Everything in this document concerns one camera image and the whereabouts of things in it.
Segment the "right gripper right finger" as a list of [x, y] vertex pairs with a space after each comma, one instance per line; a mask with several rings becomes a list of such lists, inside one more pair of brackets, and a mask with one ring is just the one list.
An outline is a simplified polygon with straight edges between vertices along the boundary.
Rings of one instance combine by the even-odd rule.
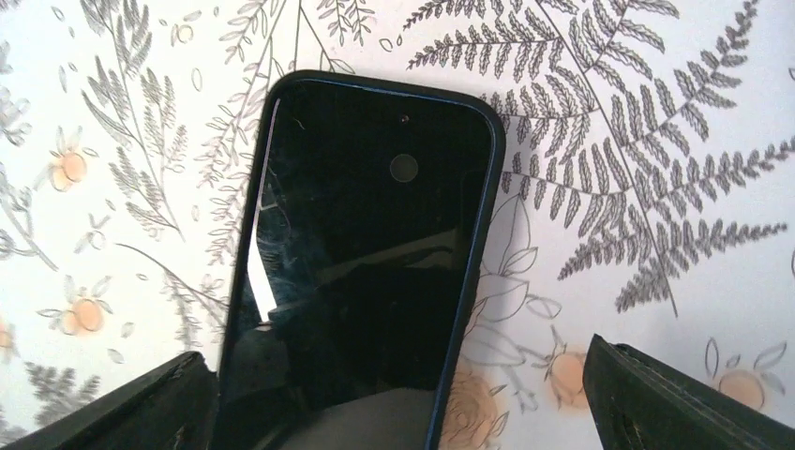
[[626, 344], [592, 336], [583, 388], [605, 449], [791, 449], [794, 430]]

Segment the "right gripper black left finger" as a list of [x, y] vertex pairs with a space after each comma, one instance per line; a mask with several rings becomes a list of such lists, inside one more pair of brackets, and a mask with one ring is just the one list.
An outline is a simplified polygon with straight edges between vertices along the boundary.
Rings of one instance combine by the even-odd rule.
[[184, 352], [7, 449], [207, 449], [218, 378], [199, 352]]

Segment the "black phone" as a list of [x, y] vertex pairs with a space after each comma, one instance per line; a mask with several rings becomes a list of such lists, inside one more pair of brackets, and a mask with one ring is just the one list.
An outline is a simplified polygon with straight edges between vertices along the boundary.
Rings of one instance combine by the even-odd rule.
[[505, 152], [459, 92], [319, 70], [270, 89], [214, 449], [434, 449]]

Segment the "floral patterned table mat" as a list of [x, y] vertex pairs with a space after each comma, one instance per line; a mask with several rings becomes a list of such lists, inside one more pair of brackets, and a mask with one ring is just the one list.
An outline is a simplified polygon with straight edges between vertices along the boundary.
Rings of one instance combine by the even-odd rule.
[[1, 445], [217, 375], [265, 98], [483, 99], [505, 152], [434, 449], [605, 449], [594, 335], [794, 430], [790, 1], [5, 1]]

